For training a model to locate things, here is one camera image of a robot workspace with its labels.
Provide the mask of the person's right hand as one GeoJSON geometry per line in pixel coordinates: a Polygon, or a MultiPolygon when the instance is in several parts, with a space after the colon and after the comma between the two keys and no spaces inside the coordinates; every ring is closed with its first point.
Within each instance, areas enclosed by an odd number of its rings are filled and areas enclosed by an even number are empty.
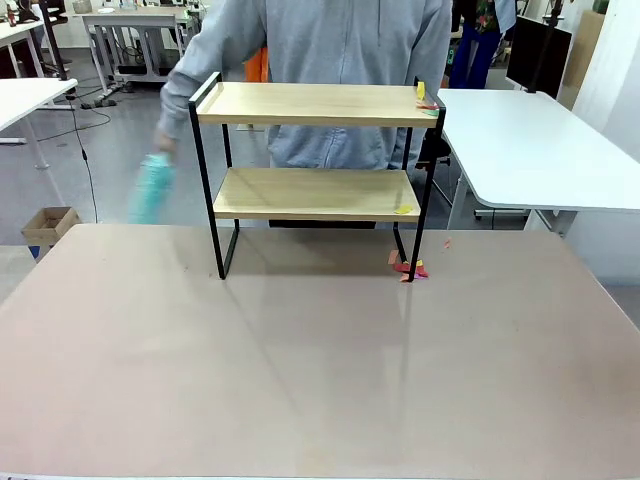
{"type": "Polygon", "coordinates": [[[155,130],[153,144],[156,151],[166,154],[174,154],[177,147],[177,141],[159,128],[155,130]]]}

